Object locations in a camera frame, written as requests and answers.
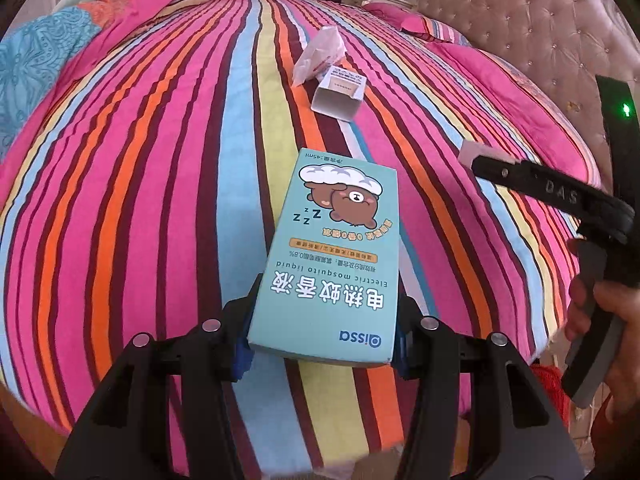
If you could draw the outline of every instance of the small cardboard box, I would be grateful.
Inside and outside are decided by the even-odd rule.
[[[302,149],[249,330],[256,350],[391,361],[398,307],[396,170]]]
[[[341,121],[353,121],[364,99],[367,78],[332,66],[316,90],[311,109]]]

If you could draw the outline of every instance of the tufted headboard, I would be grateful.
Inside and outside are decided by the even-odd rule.
[[[418,9],[526,74],[587,142],[610,189],[595,75],[628,81],[640,106],[640,43],[613,0],[420,0]]]

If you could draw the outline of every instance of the white plastic packaging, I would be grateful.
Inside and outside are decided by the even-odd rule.
[[[347,53],[338,27],[323,27],[309,41],[305,51],[293,67],[293,86],[300,86],[339,64]]]

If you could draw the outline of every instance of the striped pillow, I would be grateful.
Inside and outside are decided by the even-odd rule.
[[[367,4],[362,8],[400,32],[405,32],[421,40],[471,46],[469,40],[455,28],[438,20],[427,18],[418,12],[401,9],[392,4]]]

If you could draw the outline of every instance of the metal bolt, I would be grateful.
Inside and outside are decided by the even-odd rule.
[[[135,336],[135,338],[133,338],[133,346],[137,346],[138,348],[142,348],[143,346],[146,346],[149,344],[150,341],[150,337],[149,334],[138,334],[137,336]]]
[[[496,346],[507,346],[509,339],[501,332],[491,334],[491,342]]]
[[[205,332],[217,332],[220,330],[221,323],[217,319],[207,319],[202,324],[202,329]]]
[[[420,320],[420,325],[425,330],[436,330],[437,327],[440,326],[440,323],[434,317],[427,316],[423,317],[422,320]]]

